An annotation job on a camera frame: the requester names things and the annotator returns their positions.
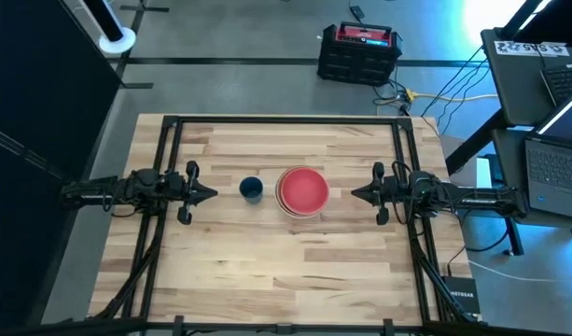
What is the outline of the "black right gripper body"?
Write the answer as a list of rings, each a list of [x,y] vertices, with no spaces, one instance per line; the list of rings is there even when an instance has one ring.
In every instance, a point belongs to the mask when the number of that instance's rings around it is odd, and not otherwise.
[[[385,175],[382,162],[375,162],[372,167],[372,197],[373,205],[378,207],[376,221],[378,225],[385,225],[389,220],[387,203],[392,202],[393,177]]]

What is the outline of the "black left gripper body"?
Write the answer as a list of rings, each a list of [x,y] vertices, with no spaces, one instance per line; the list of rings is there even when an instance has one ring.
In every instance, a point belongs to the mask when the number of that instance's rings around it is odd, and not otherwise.
[[[192,214],[189,210],[191,206],[196,206],[196,181],[198,181],[198,176],[200,172],[200,167],[196,161],[188,161],[186,174],[187,177],[184,178],[183,185],[183,196],[180,200],[173,200],[174,202],[181,202],[182,205],[178,208],[177,219],[183,225],[189,225],[192,221]]]

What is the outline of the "dark blue cup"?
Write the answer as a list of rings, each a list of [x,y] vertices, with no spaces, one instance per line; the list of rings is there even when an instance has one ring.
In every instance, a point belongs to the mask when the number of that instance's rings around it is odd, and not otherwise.
[[[259,178],[249,176],[241,181],[239,191],[248,203],[259,203],[263,195],[263,183]]]

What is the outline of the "white box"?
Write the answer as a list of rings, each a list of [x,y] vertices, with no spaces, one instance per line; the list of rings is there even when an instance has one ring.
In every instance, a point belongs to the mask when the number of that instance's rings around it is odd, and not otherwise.
[[[490,163],[488,159],[476,159],[476,187],[490,188],[492,187],[492,177],[490,173]]]

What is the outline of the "red and black power station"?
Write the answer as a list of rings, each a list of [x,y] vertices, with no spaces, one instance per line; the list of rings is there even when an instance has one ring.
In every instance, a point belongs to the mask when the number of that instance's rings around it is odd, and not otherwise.
[[[317,74],[325,80],[383,86],[402,55],[402,42],[389,26],[332,24],[323,30]]]

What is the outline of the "grey laptop desk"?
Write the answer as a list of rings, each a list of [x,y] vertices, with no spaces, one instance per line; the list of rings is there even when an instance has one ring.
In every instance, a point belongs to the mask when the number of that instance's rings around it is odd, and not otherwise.
[[[524,139],[525,131],[497,129],[492,131],[495,152],[499,160],[504,182],[511,188],[518,189],[528,210],[525,217],[516,217],[515,220],[524,225],[547,226],[563,229],[572,229],[572,217],[565,217],[554,213],[530,209],[528,203],[528,183],[525,166]]]

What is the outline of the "white and black tower fan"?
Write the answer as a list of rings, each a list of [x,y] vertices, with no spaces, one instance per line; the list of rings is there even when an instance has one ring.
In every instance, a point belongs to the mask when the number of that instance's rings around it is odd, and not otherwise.
[[[121,25],[107,0],[79,1],[100,33],[98,46],[101,51],[121,54],[133,47],[136,42],[135,32]]]

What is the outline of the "grey desk with label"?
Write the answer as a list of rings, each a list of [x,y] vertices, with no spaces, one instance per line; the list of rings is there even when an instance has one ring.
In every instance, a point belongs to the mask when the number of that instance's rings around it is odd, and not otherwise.
[[[572,48],[568,56],[540,57],[533,55],[498,54],[496,30],[481,31],[484,53],[494,78],[501,104],[500,114],[511,126],[534,126],[555,108],[541,74],[543,65],[549,67],[572,63]]]

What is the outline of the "grey open laptop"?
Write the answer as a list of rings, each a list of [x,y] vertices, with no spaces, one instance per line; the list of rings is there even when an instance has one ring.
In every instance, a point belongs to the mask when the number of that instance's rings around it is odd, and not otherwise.
[[[572,217],[572,95],[524,141],[529,205]]]

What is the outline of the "white printed label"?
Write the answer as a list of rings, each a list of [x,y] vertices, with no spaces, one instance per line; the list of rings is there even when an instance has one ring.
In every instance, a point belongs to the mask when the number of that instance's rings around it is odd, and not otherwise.
[[[495,52],[498,55],[528,55],[542,57],[568,57],[569,51],[565,46],[554,44],[529,44],[513,41],[495,41]]]

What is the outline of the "black laptop keyboard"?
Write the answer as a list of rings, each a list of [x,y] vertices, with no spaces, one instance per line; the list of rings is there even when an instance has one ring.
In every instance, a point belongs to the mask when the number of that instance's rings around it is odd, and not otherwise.
[[[562,104],[572,95],[572,63],[545,67],[541,76],[554,105]]]

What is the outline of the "black aluminium table frame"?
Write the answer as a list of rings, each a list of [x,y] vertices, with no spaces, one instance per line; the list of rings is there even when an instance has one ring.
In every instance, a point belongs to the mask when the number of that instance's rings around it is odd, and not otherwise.
[[[101,312],[128,278],[138,243],[161,236],[160,256],[137,285],[129,315],[189,324],[401,327],[439,319],[432,285],[418,282],[408,229],[351,191],[376,161],[404,160],[445,178],[441,146],[419,119],[143,115],[126,170],[184,172],[188,161],[218,195],[192,210],[172,203],[163,222],[121,208],[108,231],[89,311]],[[249,176],[259,203],[240,194]]]

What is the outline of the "black Netgear switch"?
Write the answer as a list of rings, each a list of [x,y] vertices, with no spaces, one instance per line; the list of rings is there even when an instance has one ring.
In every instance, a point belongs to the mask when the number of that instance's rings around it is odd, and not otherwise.
[[[462,304],[468,313],[472,315],[481,314],[478,292],[474,279],[453,276],[443,276],[442,279],[453,297]]]

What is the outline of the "dark blue partition wall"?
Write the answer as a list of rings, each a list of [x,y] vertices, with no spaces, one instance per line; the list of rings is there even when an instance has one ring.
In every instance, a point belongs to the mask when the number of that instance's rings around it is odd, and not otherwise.
[[[0,329],[42,319],[75,218],[58,194],[118,89],[62,0],[0,0]]]

